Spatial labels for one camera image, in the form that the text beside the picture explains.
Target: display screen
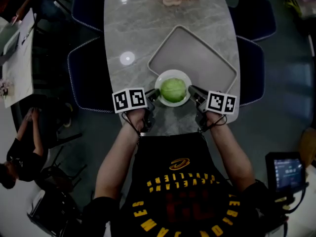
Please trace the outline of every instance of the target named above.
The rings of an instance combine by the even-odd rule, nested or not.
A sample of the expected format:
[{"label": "display screen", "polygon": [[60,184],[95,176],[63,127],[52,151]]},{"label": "display screen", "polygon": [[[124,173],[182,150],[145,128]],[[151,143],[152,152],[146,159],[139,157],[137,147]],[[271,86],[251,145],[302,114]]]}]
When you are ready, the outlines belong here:
[{"label": "display screen", "polygon": [[274,160],[276,170],[276,188],[291,188],[302,184],[302,165],[299,159]]}]

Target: black strap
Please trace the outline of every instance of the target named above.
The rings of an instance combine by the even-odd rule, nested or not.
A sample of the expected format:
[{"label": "black strap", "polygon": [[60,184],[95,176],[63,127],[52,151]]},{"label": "black strap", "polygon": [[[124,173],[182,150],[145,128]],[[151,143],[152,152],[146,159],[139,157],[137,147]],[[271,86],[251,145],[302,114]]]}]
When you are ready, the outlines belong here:
[{"label": "black strap", "polygon": [[[221,121],[223,118],[225,118],[225,122],[222,123],[222,124],[217,124],[219,121]],[[213,124],[209,125],[207,128],[205,128],[204,130],[202,129],[198,129],[197,131],[199,133],[203,133],[203,132],[206,132],[207,130],[211,129],[212,127],[216,126],[216,125],[225,125],[227,123],[227,117],[226,115],[222,115],[218,120],[216,120]]]},{"label": "black strap", "polygon": [[294,212],[294,211],[299,207],[299,205],[301,204],[301,202],[303,201],[303,198],[304,198],[304,196],[305,196],[305,192],[306,192],[306,187],[302,190],[301,200],[299,201],[299,203],[298,203],[293,209],[284,210],[284,213],[289,214],[289,213]]},{"label": "black strap", "polygon": [[131,125],[131,127],[133,127],[133,129],[135,130],[135,132],[137,133],[137,135],[139,136],[139,139],[142,138],[142,135],[140,134],[140,132],[134,127],[134,125],[132,124],[132,122],[129,120],[128,116],[127,116],[127,113],[126,112],[123,112],[122,113],[122,118]]}]

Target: desk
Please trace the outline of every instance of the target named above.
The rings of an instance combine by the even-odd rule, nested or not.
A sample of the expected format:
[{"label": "desk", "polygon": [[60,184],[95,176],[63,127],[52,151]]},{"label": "desk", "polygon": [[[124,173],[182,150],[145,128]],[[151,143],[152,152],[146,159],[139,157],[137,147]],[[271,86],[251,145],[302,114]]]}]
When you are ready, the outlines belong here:
[{"label": "desk", "polygon": [[34,16],[30,9],[19,26],[20,38],[17,50],[2,67],[2,77],[13,83],[13,87],[9,89],[4,100],[6,108],[33,94],[32,41],[34,30],[30,32],[23,45],[21,44],[33,25]]},{"label": "desk", "polygon": [[[166,7],[162,0],[105,0],[104,37],[113,92],[130,87],[154,88],[157,76],[147,63],[176,25],[183,25],[216,49],[238,71],[239,55],[233,22],[225,0],[183,1],[180,6]],[[130,65],[120,57],[131,52]],[[230,94],[238,96],[235,114],[238,117],[240,79]],[[155,103],[156,124],[149,135],[174,135],[196,132],[196,108],[193,101],[177,108]]]}]

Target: gray marble tabletop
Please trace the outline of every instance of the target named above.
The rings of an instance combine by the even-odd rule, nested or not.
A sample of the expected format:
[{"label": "gray marble tabletop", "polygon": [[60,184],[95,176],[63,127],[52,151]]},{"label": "gray marble tabletop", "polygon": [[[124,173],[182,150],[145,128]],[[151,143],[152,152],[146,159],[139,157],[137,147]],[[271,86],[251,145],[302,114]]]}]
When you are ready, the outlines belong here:
[{"label": "gray marble tabletop", "polygon": [[[104,37],[113,92],[124,88],[154,88],[157,75],[147,63],[176,25],[183,25],[217,50],[239,72],[239,55],[233,22],[225,0],[185,0],[166,7],[162,0],[105,0]],[[239,111],[239,76],[230,94],[238,96],[234,115]],[[171,108],[155,102],[156,124],[149,135],[196,132],[193,101]]]}]

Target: cabbage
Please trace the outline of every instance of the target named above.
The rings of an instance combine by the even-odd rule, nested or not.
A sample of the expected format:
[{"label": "cabbage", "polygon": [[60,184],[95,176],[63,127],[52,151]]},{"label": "cabbage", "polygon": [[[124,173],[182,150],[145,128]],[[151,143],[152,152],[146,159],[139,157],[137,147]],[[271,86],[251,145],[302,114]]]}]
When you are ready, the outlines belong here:
[{"label": "cabbage", "polygon": [[171,78],[164,81],[160,88],[162,96],[171,103],[182,101],[187,95],[187,88],[181,79]]}]

